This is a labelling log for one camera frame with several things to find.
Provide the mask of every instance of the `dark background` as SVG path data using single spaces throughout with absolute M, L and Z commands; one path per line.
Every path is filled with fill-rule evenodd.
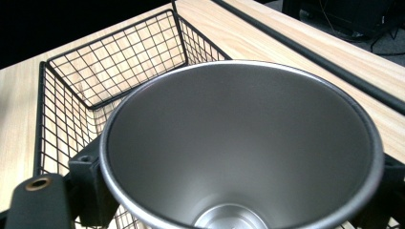
M 170 0 L 0 0 L 0 69 Z

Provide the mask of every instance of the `black metal rail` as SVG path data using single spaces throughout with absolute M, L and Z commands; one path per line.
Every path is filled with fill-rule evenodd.
M 310 61 L 314 62 L 315 64 L 319 65 L 320 67 L 324 68 L 330 73 L 333 73 L 337 77 L 343 79 L 344 81 L 352 84 L 355 88 L 362 91 L 365 94 L 373 97 L 374 99 L 380 101 L 381 103 L 385 104 L 386 106 L 390 107 L 391 109 L 395 110 L 396 112 L 405 115 L 405 102 L 401 99 L 389 94 L 377 87 L 375 85 L 367 82 L 366 80 L 358 77 L 357 75 L 343 69 L 342 67 L 336 65 L 335 63 L 331 62 L 327 58 L 321 56 L 320 54 L 304 47 L 303 45 L 299 44 L 298 42 L 290 39 L 289 37 L 279 33 L 278 31 L 270 28 L 269 26 L 265 25 L 264 23 L 258 21 L 257 19 L 253 18 L 252 16 L 242 12 L 234 8 L 233 6 L 227 4 L 223 0 L 212 0 L 222 8 L 232 12 L 236 16 L 242 18 L 247 23 L 255 27 L 256 29 L 264 32 L 265 34 L 271 36 L 272 38 L 276 39 L 280 43 L 286 45 L 290 49 L 298 52 L 299 54 L 303 55 L 305 58 L 309 59 Z

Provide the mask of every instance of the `light wood surface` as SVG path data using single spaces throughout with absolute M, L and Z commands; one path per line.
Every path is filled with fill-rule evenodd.
M 226 0 L 226 2 L 405 100 L 405 68 L 256 2 L 250 0 Z M 177 6 L 182 17 L 233 59 L 261 60 L 289 65 L 324 77 L 342 88 L 370 114 L 383 139 L 385 152 L 405 162 L 404 116 L 363 94 L 213 2 L 179 0 Z M 167 8 L 170 8 L 170 5 L 0 71 L 0 211 L 9 207 L 12 189 L 32 175 L 39 62 Z

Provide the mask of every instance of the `screw hole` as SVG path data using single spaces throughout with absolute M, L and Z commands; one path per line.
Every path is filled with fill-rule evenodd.
M 90 162 L 90 161 L 92 161 L 92 159 L 93 159 L 92 156 L 81 156 L 78 158 L 78 160 L 82 161 L 82 162 Z
M 37 191 L 43 189 L 51 184 L 51 179 L 49 177 L 38 178 L 26 186 L 27 191 Z

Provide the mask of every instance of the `wire basket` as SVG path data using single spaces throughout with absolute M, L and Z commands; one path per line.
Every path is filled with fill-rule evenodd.
M 68 161 L 103 130 L 136 86 L 175 69 L 230 59 L 165 10 L 41 63 L 34 175 L 69 172 Z M 119 207 L 112 228 L 142 228 Z

